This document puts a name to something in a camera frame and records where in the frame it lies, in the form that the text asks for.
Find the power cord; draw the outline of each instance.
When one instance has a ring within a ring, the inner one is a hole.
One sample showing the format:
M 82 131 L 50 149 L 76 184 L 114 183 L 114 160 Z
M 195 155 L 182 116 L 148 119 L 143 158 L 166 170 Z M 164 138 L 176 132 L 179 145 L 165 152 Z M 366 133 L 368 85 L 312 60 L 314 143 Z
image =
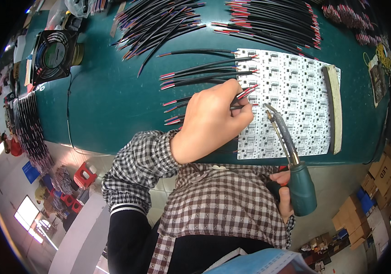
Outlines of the power cord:
M 110 154 L 105 154 L 105 155 L 93 155 L 93 154 L 86 154 L 86 153 L 82 153 L 80 151 L 78 151 L 74 145 L 72 144 L 72 138 L 71 138 L 71 127 L 69 126 L 69 96 L 71 95 L 71 85 L 72 85 L 72 82 L 73 82 L 73 79 L 72 79 L 72 73 L 69 72 L 69 75 L 71 75 L 71 79 L 69 80 L 69 87 L 68 87 L 68 90 L 67 90 L 67 100 L 66 100 L 66 122 L 68 124 L 68 136 L 69 136 L 69 142 L 71 143 L 71 147 L 72 149 L 77 152 L 78 154 L 81 154 L 81 155 L 87 155 L 87 156 L 91 156 L 91 157 L 105 157 L 105 156 L 111 156 Z

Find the cooling fan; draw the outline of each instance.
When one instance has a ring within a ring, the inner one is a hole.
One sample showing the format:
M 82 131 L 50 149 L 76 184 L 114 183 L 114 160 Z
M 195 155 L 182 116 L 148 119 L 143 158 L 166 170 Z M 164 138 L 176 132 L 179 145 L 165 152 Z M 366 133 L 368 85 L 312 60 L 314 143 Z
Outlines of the cooling fan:
M 77 32 L 44 30 L 34 45 L 31 83 L 36 86 L 69 76 Z

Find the green workbench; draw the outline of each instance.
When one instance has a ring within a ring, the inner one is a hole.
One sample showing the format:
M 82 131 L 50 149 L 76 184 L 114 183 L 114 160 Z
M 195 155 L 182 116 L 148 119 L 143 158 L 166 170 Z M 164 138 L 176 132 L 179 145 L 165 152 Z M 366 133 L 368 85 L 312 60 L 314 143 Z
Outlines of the green workbench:
M 322 50 L 304 49 L 321 61 L 335 64 L 341 69 L 341 100 L 343 107 L 342 149 L 337 155 L 325 154 L 302 157 L 308 164 L 329 165 L 369 162 L 375 152 L 380 132 L 386 117 L 388 95 L 377 108 L 363 52 L 370 57 L 373 48 L 361 47 L 350 30 L 337 27 L 324 18 L 319 8 L 313 7 L 323 37 Z M 136 78 L 139 67 L 147 53 L 121 61 L 125 50 L 116 51 L 109 44 L 121 37 L 117 32 L 111 38 L 109 32 L 116 14 L 113 7 L 109 14 L 89 17 L 86 30 L 78 42 L 84 43 L 84 58 L 80 66 L 71 68 L 73 83 L 69 100 L 71 136 L 73 144 L 83 150 L 116 154 L 138 131 L 168 131 L 177 126 L 164 126 L 164 120 L 182 114 L 180 109 L 163 113 L 161 104 L 194 92 L 209 88 L 213 84 L 189 85 L 159 90 L 159 75 L 175 70 L 208 63 L 224 57 L 207 54 L 171 55 L 152 58 Z M 210 22 L 228 22 L 230 14 L 222 1 L 210 1 L 198 8 L 203 24 L 208 27 L 166 42 L 157 54 L 172 50 L 191 48 L 231 49 L 253 48 L 262 50 L 280 49 L 253 41 L 213 33 Z M 66 91 L 69 78 L 48 82 L 37 91 L 40 122 L 46 140 L 69 144 L 66 123 Z M 235 150 L 236 142 L 227 144 L 223 150 Z M 240 164 L 284 164 L 283 159 L 259 159 L 238 161 L 236 154 L 212 153 L 203 158 L 209 163 Z

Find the plastic stool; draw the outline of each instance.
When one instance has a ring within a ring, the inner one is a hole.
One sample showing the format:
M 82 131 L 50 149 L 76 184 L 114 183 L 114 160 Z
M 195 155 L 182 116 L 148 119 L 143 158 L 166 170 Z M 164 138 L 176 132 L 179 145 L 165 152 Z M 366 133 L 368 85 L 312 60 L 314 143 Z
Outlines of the plastic stool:
M 85 178 L 83 175 L 83 172 L 86 172 L 89 175 L 89 178 Z M 87 167 L 86 162 L 83 162 L 83 164 L 80 166 L 80 168 L 77 170 L 77 172 L 74 174 L 74 182 L 82 188 L 87 189 L 93 182 L 95 182 L 95 179 L 98 176 L 95 173 L 92 173 Z
M 60 195 L 60 199 L 62 201 L 64 201 L 67 206 L 71 206 L 75 201 L 75 199 L 74 199 L 74 197 L 72 197 L 72 195 L 66 195 L 64 193 L 62 193 Z
M 81 205 L 77 200 L 74 201 L 72 204 L 72 211 L 75 213 L 80 212 L 80 210 L 83 208 L 83 205 Z

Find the green soldering iron handle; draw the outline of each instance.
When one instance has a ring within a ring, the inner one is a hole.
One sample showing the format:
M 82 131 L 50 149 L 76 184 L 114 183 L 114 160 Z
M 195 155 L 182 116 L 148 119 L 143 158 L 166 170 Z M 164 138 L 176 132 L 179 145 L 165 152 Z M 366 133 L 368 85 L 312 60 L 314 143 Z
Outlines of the green soldering iron handle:
M 317 207 L 315 189 L 308 168 L 304 161 L 290 167 L 290 188 L 291 204 L 296 216 L 306 216 Z

